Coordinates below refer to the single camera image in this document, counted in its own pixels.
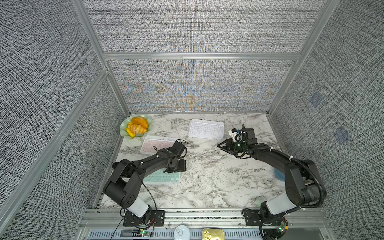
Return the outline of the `white keyboard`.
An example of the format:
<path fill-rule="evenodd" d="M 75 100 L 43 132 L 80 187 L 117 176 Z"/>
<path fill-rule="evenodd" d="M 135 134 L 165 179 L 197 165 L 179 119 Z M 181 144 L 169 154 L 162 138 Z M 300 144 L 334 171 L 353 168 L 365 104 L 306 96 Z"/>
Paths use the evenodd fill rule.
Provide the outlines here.
<path fill-rule="evenodd" d="M 220 140 L 224 137 L 225 125 L 221 122 L 192 119 L 189 126 L 189 138 Z"/>

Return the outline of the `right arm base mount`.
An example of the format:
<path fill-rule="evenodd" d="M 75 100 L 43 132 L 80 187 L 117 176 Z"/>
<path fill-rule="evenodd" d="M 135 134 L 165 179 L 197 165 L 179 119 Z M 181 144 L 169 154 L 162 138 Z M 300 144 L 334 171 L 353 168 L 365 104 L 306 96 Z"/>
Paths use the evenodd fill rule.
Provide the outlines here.
<path fill-rule="evenodd" d="M 258 226 L 263 240 L 279 240 L 288 230 L 288 220 L 284 215 L 272 215 L 266 208 L 241 211 L 247 226 Z"/>

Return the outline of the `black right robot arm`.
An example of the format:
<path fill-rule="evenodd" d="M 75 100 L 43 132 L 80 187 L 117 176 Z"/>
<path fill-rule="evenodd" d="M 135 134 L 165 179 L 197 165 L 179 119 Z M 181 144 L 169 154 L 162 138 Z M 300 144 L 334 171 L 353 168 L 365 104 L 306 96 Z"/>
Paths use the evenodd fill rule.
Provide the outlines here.
<path fill-rule="evenodd" d="M 323 205 L 327 191 L 313 161 L 299 160 L 255 140 L 234 142 L 228 139 L 218 148 L 237 159 L 255 159 L 272 166 L 285 176 L 285 192 L 261 204 L 260 222 L 269 223 L 288 213 Z"/>

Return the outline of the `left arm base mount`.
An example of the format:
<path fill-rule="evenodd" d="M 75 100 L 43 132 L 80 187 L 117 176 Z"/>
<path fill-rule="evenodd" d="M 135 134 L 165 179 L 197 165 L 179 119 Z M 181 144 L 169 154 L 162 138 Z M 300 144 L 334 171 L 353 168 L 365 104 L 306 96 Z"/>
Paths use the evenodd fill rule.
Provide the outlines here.
<path fill-rule="evenodd" d="M 124 227 L 146 229 L 150 227 L 163 227 L 165 222 L 164 210 L 148 210 L 142 217 L 138 217 L 130 211 L 125 212 Z"/>

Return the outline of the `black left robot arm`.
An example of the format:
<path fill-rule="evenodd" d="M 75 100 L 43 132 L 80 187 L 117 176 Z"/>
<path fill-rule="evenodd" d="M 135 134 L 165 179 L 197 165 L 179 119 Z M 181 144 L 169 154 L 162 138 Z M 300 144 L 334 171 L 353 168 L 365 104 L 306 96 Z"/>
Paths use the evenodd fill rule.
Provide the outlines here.
<path fill-rule="evenodd" d="M 114 171 L 106 181 L 103 192 L 124 210 L 143 218 L 149 214 L 150 206 L 139 198 L 145 177 L 164 169 L 165 173 L 186 171 L 185 147 L 161 149 L 156 154 L 137 161 L 123 159 L 114 164 Z"/>

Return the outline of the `green keyboard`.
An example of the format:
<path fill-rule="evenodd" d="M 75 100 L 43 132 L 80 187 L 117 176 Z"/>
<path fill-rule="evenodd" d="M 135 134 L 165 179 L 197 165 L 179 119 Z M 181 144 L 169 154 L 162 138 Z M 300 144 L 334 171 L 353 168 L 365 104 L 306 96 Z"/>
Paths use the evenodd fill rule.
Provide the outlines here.
<path fill-rule="evenodd" d="M 149 185 L 173 185 L 180 184 L 180 173 L 163 173 L 163 171 L 156 171 L 144 178 L 143 182 Z"/>

